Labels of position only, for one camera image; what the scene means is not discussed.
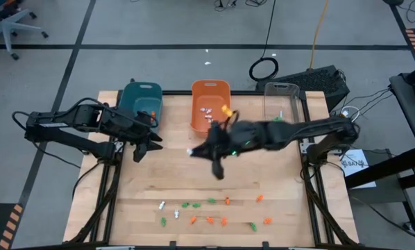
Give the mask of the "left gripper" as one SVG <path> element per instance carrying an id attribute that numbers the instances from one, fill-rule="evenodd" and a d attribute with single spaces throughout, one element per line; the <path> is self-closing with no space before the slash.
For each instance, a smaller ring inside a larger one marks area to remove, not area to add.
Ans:
<path id="1" fill-rule="evenodd" d="M 156 119 L 151 114 L 137 111 L 127 131 L 128 141 L 131 145 L 135 145 L 133 161 L 136 163 L 139 163 L 148 151 L 163 149 L 163 146 L 155 143 L 161 142 L 162 138 L 153 133 L 152 125 L 156 125 Z"/>

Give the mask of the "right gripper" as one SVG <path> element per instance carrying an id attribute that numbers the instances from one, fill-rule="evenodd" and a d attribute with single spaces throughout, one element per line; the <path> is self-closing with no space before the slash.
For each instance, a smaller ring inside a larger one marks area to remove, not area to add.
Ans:
<path id="1" fill-rule="evenodd" d="M 264 122 L 238 121 L 227 130 L 214 125 L 207 142 L 192 149 L 192 157 L 212 161 L 212 173 L 218 180 L 224 179 L 221 159 L 239 156 L 241 153 L 262 149 L 266 140 Z"/>

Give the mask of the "teal plastic bin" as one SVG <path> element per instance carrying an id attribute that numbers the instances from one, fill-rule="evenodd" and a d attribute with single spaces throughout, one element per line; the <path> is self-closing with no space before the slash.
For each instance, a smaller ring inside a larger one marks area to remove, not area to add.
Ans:
<path id="1" fill-rule="evenodd" d="M 162 111 L 162 88 L 157 83 L 131 82 L 123 90 L 118 108 L 132 118 L 137 111 L 151 114 L 155 111 L 156 122 L 160 122 Z M 151 130 L 158 133 L 159 126 L 152 125 Z"/>

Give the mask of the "orange plastic bin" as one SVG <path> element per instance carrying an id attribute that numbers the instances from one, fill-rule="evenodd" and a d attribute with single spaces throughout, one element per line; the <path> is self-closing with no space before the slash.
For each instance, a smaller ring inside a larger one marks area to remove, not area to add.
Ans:
<path id="1" fill-rule="evenodd" d="M 192 84 L 192 117 L 190 126 L 194 133 L 205 138 L 211 124 L 205 115 L 211 115 L 213 121 L 224 121 L 228 116 L 221 111 L 221 107 L 230 107 L 230 86 L 224 80 L 197 80 Z M 212 109 L 210 114 L 201 112 L 201 108 Z"/>

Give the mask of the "clear plastic bin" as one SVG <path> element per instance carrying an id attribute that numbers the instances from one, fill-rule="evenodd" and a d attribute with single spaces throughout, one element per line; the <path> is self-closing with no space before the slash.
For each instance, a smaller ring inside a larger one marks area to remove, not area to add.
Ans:
<path id="1" fill-rule="evenodd" d="M 291 83 L 267 83 L 264 87 L 264 118 L 271 120 L 280 116 L 284 122 L 300 121 L 298 97 L 300 88 Z"/>

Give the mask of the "black mesh computer case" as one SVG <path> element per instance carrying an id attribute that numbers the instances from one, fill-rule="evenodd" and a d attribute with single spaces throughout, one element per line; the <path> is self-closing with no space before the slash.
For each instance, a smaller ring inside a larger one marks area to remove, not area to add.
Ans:
<path id="1" fill-rule="evenodd" d="M 276 83 L 297 85 L 302 91 L 323 92 L 328 111 L 333 110 L 350 92 L 344 73 L 334 65 L 274 78 Z"/>

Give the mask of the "white printed paper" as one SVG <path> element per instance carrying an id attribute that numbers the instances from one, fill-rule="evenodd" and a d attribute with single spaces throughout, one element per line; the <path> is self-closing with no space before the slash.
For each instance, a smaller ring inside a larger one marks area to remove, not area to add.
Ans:
<path id="1" fill-rule="evenodd" d="M 350 176 L 369 167 L 362 149 L 350 149 L 340 157 L 345 176 Z"/>

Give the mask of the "black side stand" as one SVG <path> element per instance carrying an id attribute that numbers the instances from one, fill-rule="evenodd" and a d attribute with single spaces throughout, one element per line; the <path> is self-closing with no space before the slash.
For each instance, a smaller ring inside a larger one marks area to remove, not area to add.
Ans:
<path id="1" fill-rule="evenodd" d="M 367 194 L 367 203 L 401 203 L 408 221 L 403 228 L 415 231 L 415 210 L 406 190 L 415 188 L 415 148 L 397 156 L 387 149 L 368 150 L 369 164 L 363 170 L 345 178 L 346 187 L 353 189 L 374 182 L 376 187 Z"/>

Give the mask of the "grey office chair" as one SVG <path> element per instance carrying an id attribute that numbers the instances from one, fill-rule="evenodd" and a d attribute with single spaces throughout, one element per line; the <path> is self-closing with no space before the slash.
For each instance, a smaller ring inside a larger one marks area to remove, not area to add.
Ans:
<path id="1" fill-rule="evenodd" d="M 4 11 L 8 6 L 7 0 L 0 0 L 0 12 Z M 37 19 L 37 15 L 28 9 L 18 10 L 15 14 L 11 14 L 8 17 L 0 17 L 0 33 L 3 35 L 5 47 L 7 52 L 10 54 L 13 60 L 19 60 L 19 56 L 12 51 L 12 42 L 10 36 L 17 36 L 16 30 L 21 31 L 41 31 L 41 35 L 44 39 L 49 37 L 48 33 L 43 31 L 38 26 L 31 26 L 27 24 L 20 24 L 21 20 L 25 16 L 30 16 L 32 19 Z"/>

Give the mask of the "black desk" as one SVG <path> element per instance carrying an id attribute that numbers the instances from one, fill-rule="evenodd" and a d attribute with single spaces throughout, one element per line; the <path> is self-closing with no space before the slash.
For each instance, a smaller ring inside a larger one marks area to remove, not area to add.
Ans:
<path id="1" fill-rule="evenodd" d="M 390 88 L 396 96 L 399 106 L 405 115 L 405 118 L 415 137 L 415 95 L 410 85 L 405 82 L 405 75 L 409 73 L 401 73 L 392 76 L 389 79 Z"/>

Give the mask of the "black table frame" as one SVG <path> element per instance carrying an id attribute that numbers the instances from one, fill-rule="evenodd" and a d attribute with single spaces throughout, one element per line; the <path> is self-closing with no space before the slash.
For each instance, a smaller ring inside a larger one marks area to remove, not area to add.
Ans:
<path id="1" fill-rule="evenodd" d="M 220 250 L 221 247 L 313 247 L 327 240 L 320 214 L 310 216 L 305 186 L 299 176 L 301 157 L 296 143 L 282 151 L 254 151 L 223 160 L 225 178 L 213 177 L 211 164 L 191 158 L 186 150 L 200 144 L 191 129 L 192 95 L 165 92 L 160 136 L 163 149 L 133 162 L 126 147 L 112 214 L 103 214 L 96 239 L 111 245 L 169 246 Z M 263 196 L 261 202 L 256 199 Z M 230 198 L 230 205 L 225 203 Z M 209 203 L 213 198 L 216 203 Z M 182 203 L 190 202 L 186 208 Z M 200 203 L 193 208 L 193 203 Z M 179 218 L 174 217 L 179 210 Z M 166 226 L 161 218 L 167 219 Z M 206 217 L 212 217 L 210 224 Z M 227 224 L 221 225 L 225 217 Z M 264 220 L 271 218 L 270 224 Z M 250 223 L 257 226 L 254 232 Z"/>

